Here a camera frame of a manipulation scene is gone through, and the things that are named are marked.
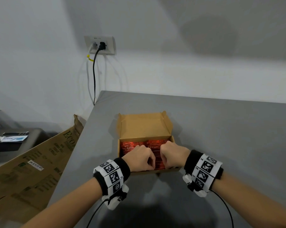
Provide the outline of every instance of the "black wire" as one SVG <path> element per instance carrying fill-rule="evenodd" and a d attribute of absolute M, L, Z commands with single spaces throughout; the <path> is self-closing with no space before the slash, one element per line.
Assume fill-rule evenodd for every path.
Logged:
<path fill-rule="evenodd" d="M 94 55 L 94 59 L 93 59 L 93 65 L 92 65 L 92 71 L 93 71 L 93 83 L 94 83 L 94 99 L 93 99 L 93 105 L 94 105 L 94 101 L 95 101 L 95 74 L 94 74 L 94 63 L 95 63 L 95 58 L 98 54 L 98 52 L 100 51 L 100 49 L 98 49 Z"/>
<path fill-rule="evenodd" d="M 109 200 L 108 200 L 108 199 L 105 199 L 105 200 L 101 203 L 101 205 L 99 205 L 99 207 L 95 210 L 95 212 L 94 212 L 93 215 L 91 216 L 91 218 L 90 218 L 90 220 L 89 220 L 88 225 L 86 226 L 86 228 L 88 228 L 88 226 L 89 226 L 89 224 L 90 224 L 90 222 L 91 222 L 93 216 L 96 214 L 96 212 L 98 211 L 98 209 L 100 209 L 100 207 L 103 205 L 103 203 L 104 203 L 104 202 L 107 202 L 107 201 L 109 201 Z"/>
<path fill-rule="evenodd" d="M 224 203 L 224 205 L 225 205 L 226 208 L 228 209 L 230 218 L 231 218 L 231 220 L 232 220 L 232 228 L 234 228 L 234 220 L 232 219 L 232 213 L 230 212 L 230 210 L 229 210 L 228 206 L 226 205 L 225 201 L 224 201 L 216 192 L 214 192 L 214 193 L 222 200 L 222 202 Z"/>

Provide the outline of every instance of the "stack of red packets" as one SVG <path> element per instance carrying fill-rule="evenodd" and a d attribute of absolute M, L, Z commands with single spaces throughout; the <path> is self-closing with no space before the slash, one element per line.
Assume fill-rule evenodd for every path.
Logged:
<path fill-rule="evenodd" d="M 145 145 L 149 147 L 156 157 L 156 168 L 155 170 L 163 170 L 165 166 L 160 155 L 160 146 L 165 144 L 168 140 L 148 140 L 146 142 L 121 142 L 121 151 L 124 156 L 129 151 L 132 151 L 137 145 Z"/>

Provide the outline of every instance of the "black plug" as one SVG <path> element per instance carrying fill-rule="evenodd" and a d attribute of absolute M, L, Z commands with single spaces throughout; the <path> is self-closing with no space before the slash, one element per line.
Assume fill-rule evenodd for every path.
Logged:
<path fill-rule="evenodd" d="M 99 50 L 104 50 L 104 49 L 106 49 L 105 42 L 100 42 Z"/>

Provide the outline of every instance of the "wall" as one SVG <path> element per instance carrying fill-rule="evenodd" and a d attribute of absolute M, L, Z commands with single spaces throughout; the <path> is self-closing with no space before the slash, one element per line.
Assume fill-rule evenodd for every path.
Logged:
<path fill-rule="evenodd" d="M 116 42 L 97 58 L 97 93 L 286 103 L 286 0 L 0 0 L 0 108 L 13 126 L 88 118 L 84 35 Z"/>

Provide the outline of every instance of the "tabletop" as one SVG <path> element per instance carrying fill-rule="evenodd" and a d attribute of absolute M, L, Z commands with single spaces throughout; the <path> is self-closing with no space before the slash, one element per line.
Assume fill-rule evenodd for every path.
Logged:
<path fill-rule="evenodd" d="M 118 113 L 164 110 L 178 145 L 216 158 L 225 171 L 286 206 L 286 104 L 110 91 L 100 93 L 49 205 L 117 157 Z M 187 189 L 183 171 L 130 176 L 127 198 L 114 211 L 102 206 L 90 227 L 231 227 L 223 202 L 212 192 L 200 198 Z M 76 227 L 86 227 L 99 204 Z M 230 210 L 235 227 L 250 227 Z"/>

